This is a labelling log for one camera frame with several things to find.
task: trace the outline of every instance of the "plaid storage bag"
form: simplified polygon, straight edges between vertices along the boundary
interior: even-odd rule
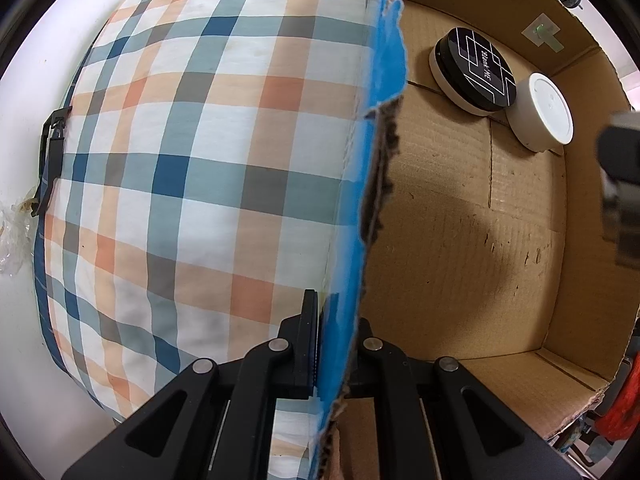
[[[116,420],[324,289],[378,4],[124,0],[95,39],[34,270],[54,361]],[[278,402],[273,477],[306,478],[315,430]]]

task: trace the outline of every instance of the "red cloth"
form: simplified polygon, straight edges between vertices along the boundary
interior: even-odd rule
[[[595,423],[596,431],[610,441],[631,437],[640,420],[640,352],[620,393],[607,413]]]

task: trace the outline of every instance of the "white lid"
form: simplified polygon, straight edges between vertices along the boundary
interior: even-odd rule
[[[559,150],[574,136],[571,112],[558,87],[534,73],[520,81],[516,101],[506,109],[518,140],[534,152]]]

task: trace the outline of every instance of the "clear plastic bag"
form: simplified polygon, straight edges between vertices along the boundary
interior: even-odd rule
[[[0,274],[14,276],[33,255],[32,202],[28,198],[11,207],[0,202]]]

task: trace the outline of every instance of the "cardboard box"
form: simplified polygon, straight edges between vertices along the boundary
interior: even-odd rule
[[[361,314],[408,355],[462,360],[548,438],[600,399],[638,314],[640,276],[616,266],[602,239],[594,156],[610,114],[629,104],[603,51],[558,0],[405,3],[401,154]],[[541,13],[560,28],[559,52],[522,34]],[[503,114],[478,118],[444,97],[428,56],[459,25],[489,37],[517,80],[536,71],[558,85],[574,119],[564,156],[529,152]]]

